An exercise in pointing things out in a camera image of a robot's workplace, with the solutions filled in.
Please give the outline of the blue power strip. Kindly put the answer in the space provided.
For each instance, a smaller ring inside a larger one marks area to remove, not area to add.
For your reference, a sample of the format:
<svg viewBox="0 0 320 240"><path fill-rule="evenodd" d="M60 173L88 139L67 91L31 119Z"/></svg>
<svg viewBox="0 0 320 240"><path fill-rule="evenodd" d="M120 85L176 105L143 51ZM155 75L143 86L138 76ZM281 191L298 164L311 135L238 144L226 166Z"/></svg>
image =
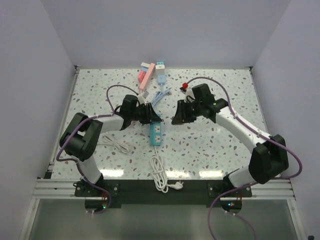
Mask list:
<svg viewBox="0 0 320 240"><path fill-rule="evenodd" d="M164 86L166 84L166 76L164 74L157 75L157 83L159 86Z"/></svg>

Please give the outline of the white charger cube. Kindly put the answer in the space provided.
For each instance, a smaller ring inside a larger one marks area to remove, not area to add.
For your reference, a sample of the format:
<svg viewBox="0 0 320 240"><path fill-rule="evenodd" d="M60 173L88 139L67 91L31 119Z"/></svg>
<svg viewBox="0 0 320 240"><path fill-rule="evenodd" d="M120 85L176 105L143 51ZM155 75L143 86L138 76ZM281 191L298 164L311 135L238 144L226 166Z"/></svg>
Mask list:
<svg viewBox="0 0 320 240"><path fill-rule="evenodd" d="M155 73L156 75L165 75L165 65L164 64L156 64L155 65Z"/></svg>

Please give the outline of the pink power strip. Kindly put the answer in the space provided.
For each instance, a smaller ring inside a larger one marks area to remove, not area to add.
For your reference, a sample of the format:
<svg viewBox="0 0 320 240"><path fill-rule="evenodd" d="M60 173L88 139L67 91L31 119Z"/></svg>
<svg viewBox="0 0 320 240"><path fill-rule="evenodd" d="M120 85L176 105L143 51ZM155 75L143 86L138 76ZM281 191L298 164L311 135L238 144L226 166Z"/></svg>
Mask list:
<svg viewBox="0 0 320 240"><path fill-rule="evenodd" d="M155 68L156 68L156 64L155 63L151 63L149 65L148 70L145 73L144 78L140 83L140 86L139 86L139 90L140 91L144 91L147 88L147 86L148 86L148 84L149 84L149 82L150 82L150 80L151 80L151 78L152 78L152 76L154 74Z"/></svg>

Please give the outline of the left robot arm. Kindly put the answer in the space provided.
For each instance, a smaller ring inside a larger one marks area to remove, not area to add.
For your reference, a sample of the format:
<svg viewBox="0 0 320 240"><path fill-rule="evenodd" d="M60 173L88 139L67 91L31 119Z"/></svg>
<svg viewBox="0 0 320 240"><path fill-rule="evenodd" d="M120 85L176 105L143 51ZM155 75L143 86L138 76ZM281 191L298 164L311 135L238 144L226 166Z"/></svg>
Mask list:
<svg viewBox="0 0 320 240"><path fill-rule="evenodd" d="M119 111L114 114L91 116L76 113L59 140L60 150L56 156L58 162L64 151L71 156L70 161L75 162L82 179L87 182L86 191L92 196L99 196L104 190L100 181L103 175L97 167L94 153L102 133L123 131L132 122L142 125L160 123L162 120L157 115L149 102L142 102L135 95L127 94Z"/></svg>

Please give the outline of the teal power strip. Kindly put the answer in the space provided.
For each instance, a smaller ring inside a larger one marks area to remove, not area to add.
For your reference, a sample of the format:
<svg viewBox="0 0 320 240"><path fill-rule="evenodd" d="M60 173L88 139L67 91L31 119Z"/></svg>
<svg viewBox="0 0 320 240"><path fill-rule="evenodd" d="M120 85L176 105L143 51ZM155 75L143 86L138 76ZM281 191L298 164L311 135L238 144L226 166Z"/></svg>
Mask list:
<svg viewBox="0 0 320 240"><path fill-rule="evenodd" d="M153 122L149 128L149 142L152 147L162 145L162 121Z"/></svg>

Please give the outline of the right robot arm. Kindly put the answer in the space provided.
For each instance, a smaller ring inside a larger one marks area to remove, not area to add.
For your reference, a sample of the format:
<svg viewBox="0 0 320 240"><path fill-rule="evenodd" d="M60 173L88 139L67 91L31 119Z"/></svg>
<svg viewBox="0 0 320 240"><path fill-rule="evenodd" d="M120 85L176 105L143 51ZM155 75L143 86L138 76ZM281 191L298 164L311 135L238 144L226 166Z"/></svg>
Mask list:
<svg viewBox="0 0 320 240"><path fill-rule="evenodd" d="M235 196L245 185L265 184L289 168L287 151L283 148L286 142L282 136L260 131L237 115L225 99L215 99L205 83L193 88L184 83L180 90L185 98L177 102L172 125L193 123L197 117L205 117L228 130L251 154L248 166L223 178L222 189L227 196Z"/></svg>

